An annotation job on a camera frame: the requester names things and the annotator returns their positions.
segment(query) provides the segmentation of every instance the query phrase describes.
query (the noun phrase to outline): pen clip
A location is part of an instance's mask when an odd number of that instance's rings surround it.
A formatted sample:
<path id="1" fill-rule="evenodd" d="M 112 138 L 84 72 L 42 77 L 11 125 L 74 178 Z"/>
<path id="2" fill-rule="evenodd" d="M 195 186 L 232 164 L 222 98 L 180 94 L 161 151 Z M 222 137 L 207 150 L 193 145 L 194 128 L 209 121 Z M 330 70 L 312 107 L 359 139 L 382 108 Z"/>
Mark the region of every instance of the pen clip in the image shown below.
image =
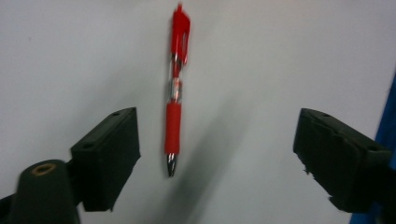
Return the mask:
<path id="1" fill-rule="evenodd" d="M 182 10 L 181 4 L 178 4 L 173 15 L 172 27 L 172 54 L 180 58 L 183 64 L 187 63 L 187 48 L 190 35 L 190 18 Z"/>

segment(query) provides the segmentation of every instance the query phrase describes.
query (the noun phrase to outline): pen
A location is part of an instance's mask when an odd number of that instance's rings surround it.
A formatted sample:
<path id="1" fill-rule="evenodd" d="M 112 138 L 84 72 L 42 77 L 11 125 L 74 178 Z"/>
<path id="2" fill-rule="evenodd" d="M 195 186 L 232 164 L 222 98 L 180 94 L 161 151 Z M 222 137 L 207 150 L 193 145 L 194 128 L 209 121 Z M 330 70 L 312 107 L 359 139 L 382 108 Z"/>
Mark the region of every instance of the pen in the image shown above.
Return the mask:
<path id="1" fill-rule="evenodd" d="M 173 14 L 170 62 L 170 92 L 166 105 L 165 154 L 169 176 L 174 176 L 177 155 L 180 151 L 181 120 L 181 70 L 187 62 L 190 19 L 182 10 L 181 4 Z"/>

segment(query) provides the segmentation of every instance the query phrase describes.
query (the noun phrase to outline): metal pen tip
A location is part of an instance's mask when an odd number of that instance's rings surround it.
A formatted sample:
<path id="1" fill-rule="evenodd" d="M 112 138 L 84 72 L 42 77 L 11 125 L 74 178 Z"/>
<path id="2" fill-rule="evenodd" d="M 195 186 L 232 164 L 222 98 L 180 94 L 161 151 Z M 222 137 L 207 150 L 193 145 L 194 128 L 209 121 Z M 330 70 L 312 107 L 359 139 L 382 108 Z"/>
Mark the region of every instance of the metal pen tip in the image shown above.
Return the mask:
<path id="1" fill-rule="evenodd" d="M 177 165 L 177 155 L 175 153 L 170 153 L 166 155 L 166 164 L 168 165 L 169 177 L 175 175 L 176 165 Z"/>

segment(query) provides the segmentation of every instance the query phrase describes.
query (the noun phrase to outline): black plastic part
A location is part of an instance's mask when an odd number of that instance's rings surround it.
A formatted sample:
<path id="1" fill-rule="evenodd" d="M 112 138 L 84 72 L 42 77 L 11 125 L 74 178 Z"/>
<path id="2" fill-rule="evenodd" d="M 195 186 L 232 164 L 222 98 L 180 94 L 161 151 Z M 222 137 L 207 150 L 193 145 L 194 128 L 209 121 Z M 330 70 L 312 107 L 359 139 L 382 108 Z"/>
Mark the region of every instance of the black plastic part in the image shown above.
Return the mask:
<path id="1" fill-rule="evenodd" d="M 76 170 L 76 166 L 73 165 L 73 160 L 67 163 L 67 172 L 69 173 L 70 186 L 73 190 L 73 202 L 74 205 L 77 206 L 82 201 L 82 186 L 81 183 L 78 182 L 78 170 Z"/>
<path id="2" fill-rule="evenodd" d="M 140 158 L 136 109 L 114 112 L 72 148 L 70 169 L 86 211 L 113 209 Z"/>
<path id="3" fill-rule="evenodd" d="M 367 212 L 387 200 L 381 192 L 394 177 L 391 152 L 340 120 L 303 108 L 293 148 L 338 209 Z"/>
<path id="4" fill-rule="evenodd" d="M 0 200 L 0 224 L 6 224 L 8 221 L 13 197 L 14 195 L 12 194 Z"/>
<path id="5" fill-rule="evenodd" d="M 66 165 L 63 161 L 42 161 L 21 174 L 13 196 L 9 224 L 77 224 Z"/>
<path id="6" fill-rule="evenodd" d="M 382 218 L 384 224 L 396 223 L 396 172 L 392 171 L 392 178 L 385 183 L 375 199 L 383 206 Z"/>

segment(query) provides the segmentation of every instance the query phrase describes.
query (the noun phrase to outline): pen tip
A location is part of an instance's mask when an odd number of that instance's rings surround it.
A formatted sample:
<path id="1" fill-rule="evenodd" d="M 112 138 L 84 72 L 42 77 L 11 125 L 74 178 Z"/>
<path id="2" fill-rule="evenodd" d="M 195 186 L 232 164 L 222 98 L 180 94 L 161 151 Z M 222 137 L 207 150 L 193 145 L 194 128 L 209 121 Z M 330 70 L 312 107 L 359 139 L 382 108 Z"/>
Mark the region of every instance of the pen tip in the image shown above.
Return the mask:
<path id="1" fill-rule="evenodd" d="M 170 153 L 166 155 L 166 164 L 168 166 L 169 177 L 175 175 L 176 165 L 177 165 L 177 155 L 175 153 Z"/>
<path id="2" fill-rule="evenodd" d="M 179 2 L 177 4 L 177 11 L 181 11 L 182 8 L 183 8 L 183 5 L 181 4 L 181 2 Z"/>

